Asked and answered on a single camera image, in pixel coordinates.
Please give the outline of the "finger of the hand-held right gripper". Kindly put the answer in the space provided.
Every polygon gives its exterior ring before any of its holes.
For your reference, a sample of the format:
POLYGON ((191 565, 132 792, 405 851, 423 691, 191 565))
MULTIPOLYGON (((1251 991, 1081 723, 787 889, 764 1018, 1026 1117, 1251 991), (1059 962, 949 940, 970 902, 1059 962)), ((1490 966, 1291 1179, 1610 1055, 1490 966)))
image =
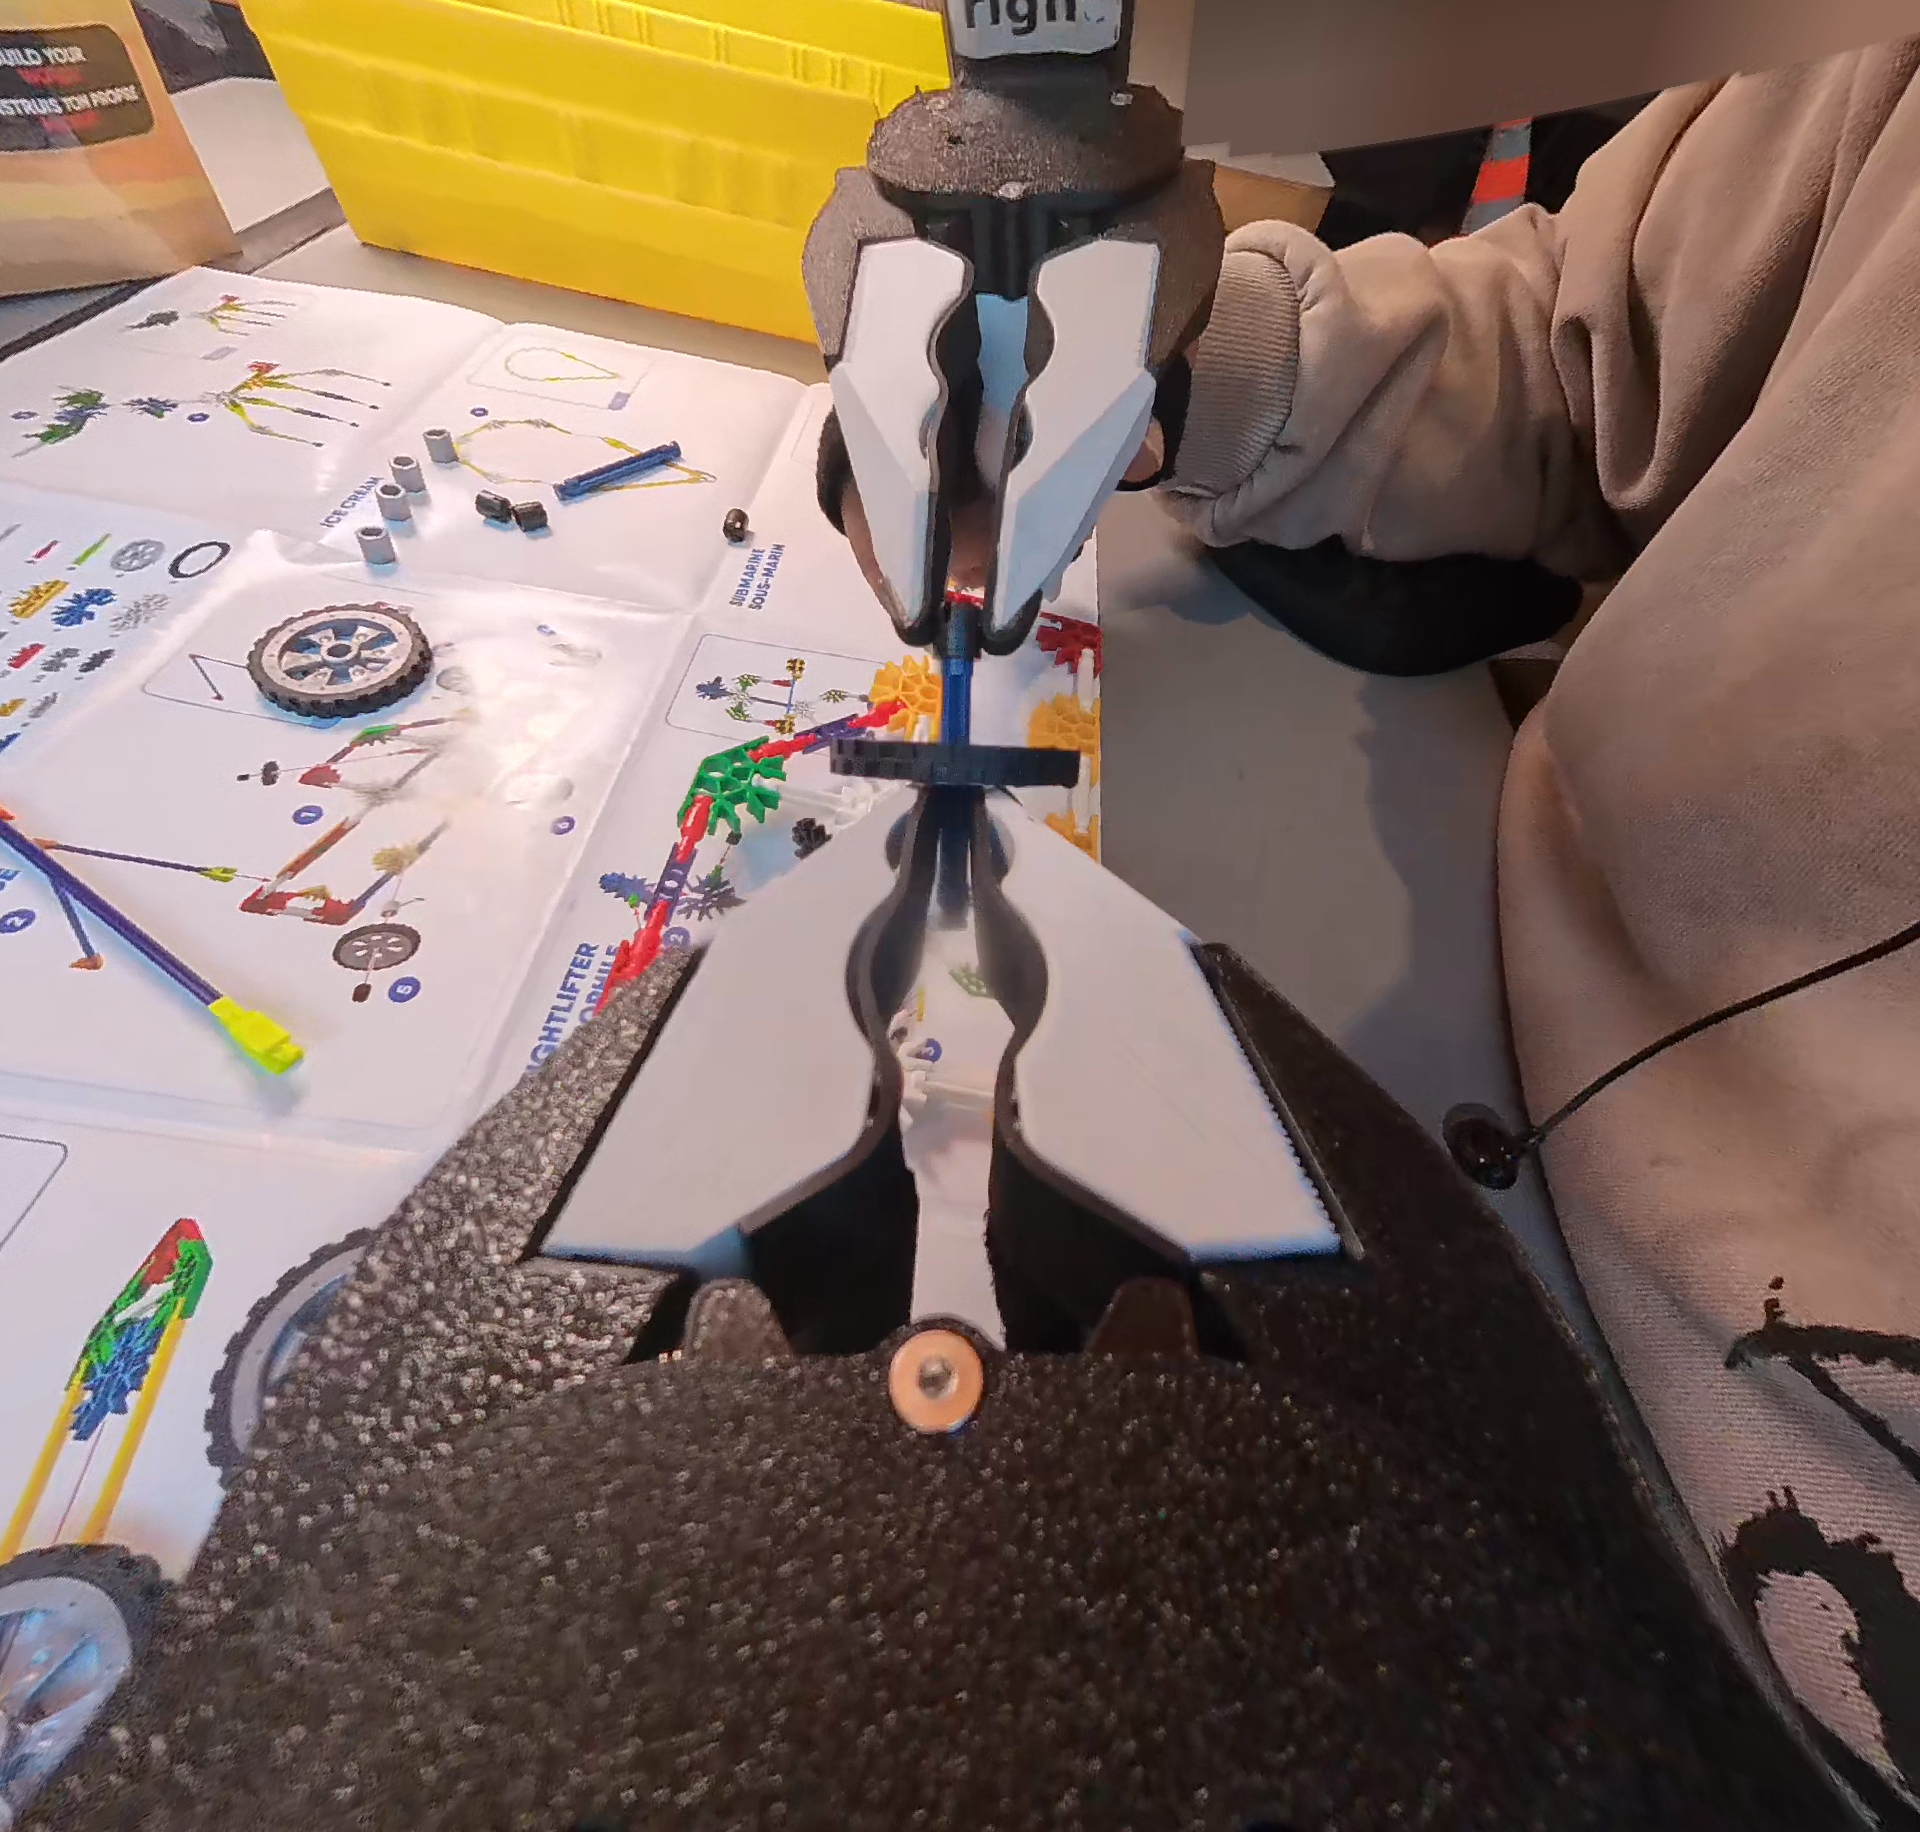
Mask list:
POLYGON ((972 267, 922 237, 859 251, 830 368, 825 507, 899 633, 937 633, 954 515, 976 496, 972 267))
POLYGON ((1026 378, 998 473, 989 630, 1017 633, 1078 554, 1148 429, 1155 240, 1096 236, 1047 254, 1026 289, 1026 378))

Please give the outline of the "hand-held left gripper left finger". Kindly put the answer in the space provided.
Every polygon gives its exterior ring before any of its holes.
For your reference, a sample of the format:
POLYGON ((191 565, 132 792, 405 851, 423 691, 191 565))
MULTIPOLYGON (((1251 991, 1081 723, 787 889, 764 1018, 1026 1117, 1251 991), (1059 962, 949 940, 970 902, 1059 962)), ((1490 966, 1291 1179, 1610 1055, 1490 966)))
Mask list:
POLYGON ((540 1250, 747 1276, 799 1347, 909 1318, 916 1189, 890 1026, 920 966, 920 798, 898 790, 694 962, 563 1179, 540 1250))

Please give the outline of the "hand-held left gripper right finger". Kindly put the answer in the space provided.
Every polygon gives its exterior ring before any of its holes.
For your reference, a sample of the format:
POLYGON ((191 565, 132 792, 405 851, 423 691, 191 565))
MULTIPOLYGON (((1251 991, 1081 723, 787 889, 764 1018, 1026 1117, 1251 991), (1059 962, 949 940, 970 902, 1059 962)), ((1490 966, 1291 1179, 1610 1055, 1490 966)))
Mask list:
POLYGON ((1084 1346, 1139 1276, 1195 1294, 1336 1262, 1336 1213, 1185 926, 1002 792, 972 809, 972 916, 1011 1026, 988 1213, 1006 1346, 1084 1346))

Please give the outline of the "colourful construction toy model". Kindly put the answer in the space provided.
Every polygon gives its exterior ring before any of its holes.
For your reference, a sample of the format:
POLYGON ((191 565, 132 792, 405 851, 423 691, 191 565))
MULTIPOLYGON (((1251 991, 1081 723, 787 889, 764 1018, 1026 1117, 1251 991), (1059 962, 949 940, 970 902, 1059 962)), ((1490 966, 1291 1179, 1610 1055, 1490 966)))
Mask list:
MULTIPOLYGON (((870 812, 901 755, 938 748, 946 667, 935 654, 856 657, 702 633, 666 704, 666 736, 701 751, 674 800, 660 868, 610 869, 599 889, 629 916, 599 959, 594 1002, 736 912, 763 885, 870 812)), ((968 776, 1026 794, 1078 847, 1099 846, 1101 633, 1043 611, 1009 667, 976 677, 968 776)))

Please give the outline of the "small black toy wheel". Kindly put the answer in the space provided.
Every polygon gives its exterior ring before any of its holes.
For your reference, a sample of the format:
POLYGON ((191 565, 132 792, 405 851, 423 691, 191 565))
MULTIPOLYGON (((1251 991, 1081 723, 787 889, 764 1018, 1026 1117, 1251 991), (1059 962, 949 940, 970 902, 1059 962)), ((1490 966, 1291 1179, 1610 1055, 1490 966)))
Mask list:
POLYGON ((375 1231, 353 1230, 316 1247, 279 1284, 252 1303, 228 1341, 221 1368, 213 1377, 206 1412, 208 1461, 219 1483, 230 1486, 244 1469, 252 1435, 270 1396, 303 1341, 324 1320, 340 1284, 353 1273, 375 1231))
POLYGON ((11 1825, 144 1658, 166 1579, 114 1545, 3 1563, 3 1816, 11 1825))
POLYGON ((415 691, 434 665, 420 620, 390 602, 348 602, 275 624, 248 654, 255 690, 309 717, 371 715, 415 691))
POLYGON ((830 748, 830 769, 879 782, 929 787, 1074 787, 1081 751, 988 742, 920 742, 839 735, 830 748))

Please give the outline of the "yellow plastic bin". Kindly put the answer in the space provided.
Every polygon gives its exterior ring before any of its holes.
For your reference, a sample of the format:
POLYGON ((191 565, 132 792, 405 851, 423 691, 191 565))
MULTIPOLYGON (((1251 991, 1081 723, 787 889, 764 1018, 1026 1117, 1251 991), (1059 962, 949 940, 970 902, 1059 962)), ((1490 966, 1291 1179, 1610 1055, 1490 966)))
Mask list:
POLYGON ((364 243, 813 340, 803 237, 946 84, 894 0, 236 0, 364 243))

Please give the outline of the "black rounded object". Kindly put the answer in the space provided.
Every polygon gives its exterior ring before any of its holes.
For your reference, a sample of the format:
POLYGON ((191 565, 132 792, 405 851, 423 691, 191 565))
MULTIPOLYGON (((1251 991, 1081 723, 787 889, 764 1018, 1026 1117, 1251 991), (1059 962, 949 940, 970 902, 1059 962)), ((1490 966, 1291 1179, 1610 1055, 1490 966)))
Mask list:
POLYGON ((1576 578, 1534 558, 1448 552, 1387 560, 1324 538, 1213 549, 1213 568, 1296 640, 1363 674, 1441 674, 1555 636, 1576 578))

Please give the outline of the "printed instruction sheet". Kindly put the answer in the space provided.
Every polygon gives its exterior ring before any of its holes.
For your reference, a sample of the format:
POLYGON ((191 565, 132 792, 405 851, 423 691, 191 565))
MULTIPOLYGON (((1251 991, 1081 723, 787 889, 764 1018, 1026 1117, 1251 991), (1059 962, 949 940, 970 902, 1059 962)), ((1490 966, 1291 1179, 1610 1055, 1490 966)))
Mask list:
POLYGON ((252 1303, 595 1015, 631 922, 599 875, 660 868, 701 751, 665 717, 697 640, 907 654, 813 507, 825 404, 219 270, 5 362, 5 1562, 189 1571, 252 1303), (671 470, 552 494, 665 441, 671 470), (375 503, 394 454, 406 522, 375 503), (270 704, 252 645, 348 602, 410 611, 429 677, 371 715, 270 704))

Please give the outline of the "cardboard toy box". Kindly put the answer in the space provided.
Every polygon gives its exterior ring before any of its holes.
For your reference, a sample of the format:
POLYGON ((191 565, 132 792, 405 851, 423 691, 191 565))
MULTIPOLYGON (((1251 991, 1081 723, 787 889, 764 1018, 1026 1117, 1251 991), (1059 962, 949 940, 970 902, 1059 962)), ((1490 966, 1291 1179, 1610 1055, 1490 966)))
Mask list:
POLYGON ((233 246, 130 0, 3 0, 3 290, 154 279, 233 246))

